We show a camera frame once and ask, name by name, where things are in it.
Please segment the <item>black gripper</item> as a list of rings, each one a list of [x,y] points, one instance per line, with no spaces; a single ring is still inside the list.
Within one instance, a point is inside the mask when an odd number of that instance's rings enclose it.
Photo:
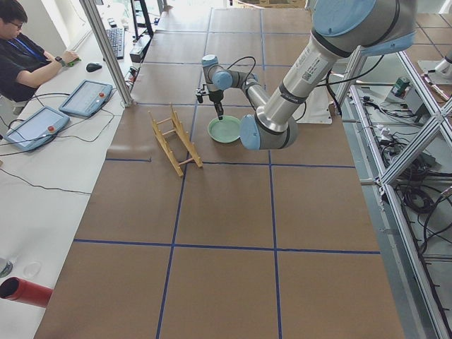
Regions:
[[[214,104],[218,120],[222,121],[224,117],[224,109],[221,103],[223,100],[223,91],[222,90],[210,91],[208,97],[209,100]]]

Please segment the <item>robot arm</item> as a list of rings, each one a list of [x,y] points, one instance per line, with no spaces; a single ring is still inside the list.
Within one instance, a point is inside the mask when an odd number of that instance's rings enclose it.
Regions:
[[[363,47],[370,56],[403,51],[414,42],[416,1],[317,1],[308,45],[279,87],[269,95],[249,72],[225,69],[213,54],[202,58],[205,83],[197,89],[223,117],[222,100],[228,88],[239,88],[254,106],[240,124],[239,137],[249,150],[286,148],[298,128],[293,114],[334,63]]]

